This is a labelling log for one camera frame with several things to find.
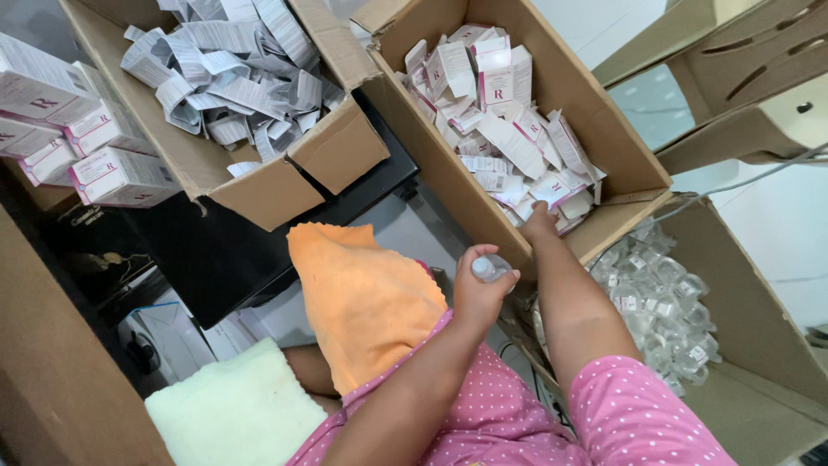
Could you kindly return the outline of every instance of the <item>plastic bottle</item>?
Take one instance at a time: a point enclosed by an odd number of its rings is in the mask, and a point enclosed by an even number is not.
[[[512,271],[512,266],[496,254],[481,256],[471,263],[471,271],[475,277],[486,283],[492,283]]]

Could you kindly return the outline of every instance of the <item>gray cable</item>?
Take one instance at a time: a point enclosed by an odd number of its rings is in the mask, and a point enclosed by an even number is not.
[[[741,182],[741,183],[736,183],[736,184],[734,184],[734,185],[732,185],[732,186],[720,187],[720,188],[718,188],[718,189],[714,189],[714,190],[711,190],[711,191],[708,191],[708,192],[703,192],[703,193],[701,193],[701,194],[699,194],[699,195],[697,195],[697,196],[695,196],[695,197],[692,197],[689,201],[687,201],[687,202],[685,202],[684,204],[682,204],[681,206],[679,206],[679,207],[678,207],[675,211],[672,211],[672,212],[670,212],[670,213],[668,213],[668,214],[665,214],[665,215],[660,216],[660,217],[658,217],[658,218],[656,218],[656,219],[653,219],[651,222],[649,222],[649,223],[647,223],[647,224],[645,224],[645,225],[640,225],[640,226],[637,226],[637,227],[633,228],[631,231],[641,230],[642,228],[647,228],[647,227],[649,227],[649,226],[651,226],[651,225],[654,225],[654,224],[658,223],[659,221],[666,220],[666,219],[668,219],[668,218],[670,218],[670,217],[672,217],[672,216],[674,216],[674,215],[678,214],[679,212],[681,212],[681,211],[685,210],[687,207],[689,207],[689,206],[691,206],[691,205],[695,204],[695,203],[696,203],[697,201],[699,201],[700,199],[702,199],[702,198],[704,198],[704,197],[709,196],[710,194],[716,194],[717,192],[725,192],[725,191],[730,191],[731,189],[736,189],[737,187],[742,187],[742,186],[748,185],[748,184],[750,184],[750,183],[752,183],[752,182],[756,182],[756,181],[758,181],[758,180],[761,180],[761,179],[762,179],[762,178],[764,178],[764,177],[767,177],[767,176],[773,175],[774,173],[778,172],[779,170],[783,170],[784,168],[788,168],[788,167],[790,167],[790,166],[791,166],[791,165],[793,165],[794,163],[799,163],[799,162],[801,162],[801,161],[803,161],[803,160],[806,160],[806,159],[808,159],[808,158],[811,158],[811,157],[813,157],[813,156],[817,155],[817,154],[818,154],[818,153],[820,153],[823,149],[826,149],[826,148],[828,148],[828,142],[825,142],[825,143],[824,143],[824,144],[822,144],[821,146],[816,147],[816,148],[813,148],[813,149],[811,149],[811,150],[809,150],[809,151],[807,151],[807,152],[805,152],[805,153],[802,153],[802,154],[800,154],[800,155],[797,155],[796,157],[794,157],[794,158],[792,158],[792,159],[790,159],[790,160],[786,161],[785,163],[780,164],[778,167],[774,167],[774,168],[772,168],[772,169],[770,169],[770,170],[766,171],[765,173],[762,173],[762,174],[760,174],[760,175],[757,175],[757,176],[755,176],[755,177],[750,178],[750,179],[749,179],[749,180],[747,180],[747,181],[744,181],[744,182]]]

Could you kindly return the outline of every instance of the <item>orange towel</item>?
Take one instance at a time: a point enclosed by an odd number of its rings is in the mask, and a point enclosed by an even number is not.
[[[342,396],[425,340],[447,309],[425,269],[381,248],[371,225],[305,223],[287,239],[308,322]]]

